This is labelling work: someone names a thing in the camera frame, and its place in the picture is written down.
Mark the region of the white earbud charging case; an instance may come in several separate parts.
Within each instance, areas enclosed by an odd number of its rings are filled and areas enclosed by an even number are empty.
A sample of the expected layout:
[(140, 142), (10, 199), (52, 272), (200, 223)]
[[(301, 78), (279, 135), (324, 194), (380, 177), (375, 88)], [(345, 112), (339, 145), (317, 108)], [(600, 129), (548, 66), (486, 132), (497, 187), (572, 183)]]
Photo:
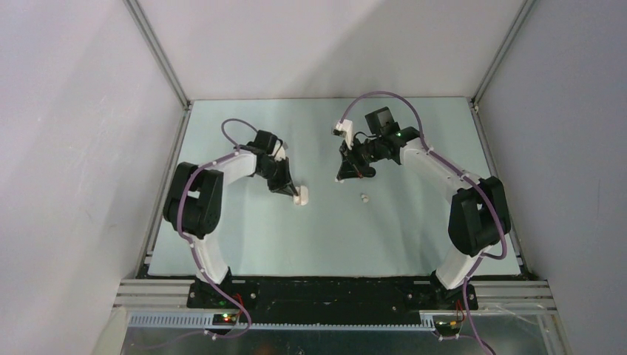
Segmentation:
[(296, 206), (305, 206), (309, 202), (309, 191), (307, 186), (297, 186), (296, 194), (293, 196), (293, 202)]

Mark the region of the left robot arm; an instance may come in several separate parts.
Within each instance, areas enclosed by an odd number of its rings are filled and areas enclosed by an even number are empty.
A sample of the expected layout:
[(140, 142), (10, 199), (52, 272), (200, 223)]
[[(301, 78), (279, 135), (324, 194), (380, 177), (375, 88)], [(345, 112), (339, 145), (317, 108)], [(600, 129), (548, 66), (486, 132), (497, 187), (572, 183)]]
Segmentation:
[(297, 206), (309, 201), (308, 188), (297, 186), (291, 177), (284, 141), (259, 130), (252, 141), (226, 156), (201, 166), (179, 163), (163, 206), (163, 219), (188, 244), (197, 278), (209, 284), (205, 298), (216, 308), (231, 304), (234, 289), (224, 282), (230, 268), (210, 234), (220, 222), (224, 188), (254, 176), (265, 179), (271, 193), (288, 196)]

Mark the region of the aluminium front frame rail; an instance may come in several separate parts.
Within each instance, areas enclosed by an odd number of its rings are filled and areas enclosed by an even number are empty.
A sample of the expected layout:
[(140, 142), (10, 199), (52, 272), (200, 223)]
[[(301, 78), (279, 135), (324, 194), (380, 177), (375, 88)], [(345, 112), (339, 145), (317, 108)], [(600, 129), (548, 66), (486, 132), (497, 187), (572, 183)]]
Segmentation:
[[(128, 309), (182, 310), (191, 280), (125, 279), (114, 306)], [(485, 314), (556, 314), (557, 306), (547, 281), (472, 280), (480, 312)]]

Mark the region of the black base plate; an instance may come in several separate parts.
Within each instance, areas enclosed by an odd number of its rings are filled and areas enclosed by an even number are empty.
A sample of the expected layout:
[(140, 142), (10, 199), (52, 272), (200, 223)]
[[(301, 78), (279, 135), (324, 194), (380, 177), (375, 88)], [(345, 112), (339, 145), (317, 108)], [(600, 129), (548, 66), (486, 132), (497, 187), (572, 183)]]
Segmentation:
[(417, 320), (426, 311), (478, 310), (472, 285), (447, 290), (435, 277), (228, 276), (212, 288), (198, 278), (190, 285), (190, 309), (233, 309), (251, 321)]

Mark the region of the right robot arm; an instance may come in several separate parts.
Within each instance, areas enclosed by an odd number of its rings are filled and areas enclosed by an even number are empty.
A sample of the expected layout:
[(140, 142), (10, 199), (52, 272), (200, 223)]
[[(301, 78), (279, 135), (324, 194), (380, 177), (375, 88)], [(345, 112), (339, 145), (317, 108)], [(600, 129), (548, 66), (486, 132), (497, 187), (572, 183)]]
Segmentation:
[(452, 247), (435, 270), (437, 283), (430, 289), (430, 299), (437, 308), (451, 308), (460, 298), (458, 287), (474, 272), (480, 258), (487, 257), (497, 244), (501, 245), (499, 257), (507, 254), (511, 217), (504, 185), (497, 177), (482, 178), (435, 152), (419, 129), (401, 128), (386, 106), (365, 119), (370, 135), (364, 141), (356, 137), (352, 121), (346, 118), (333, 129), (343, 139), (336, 180), (372, 178), (376, 174), (373, 163), (392, 160), (442, 193), (450, 205), (447, 233)]

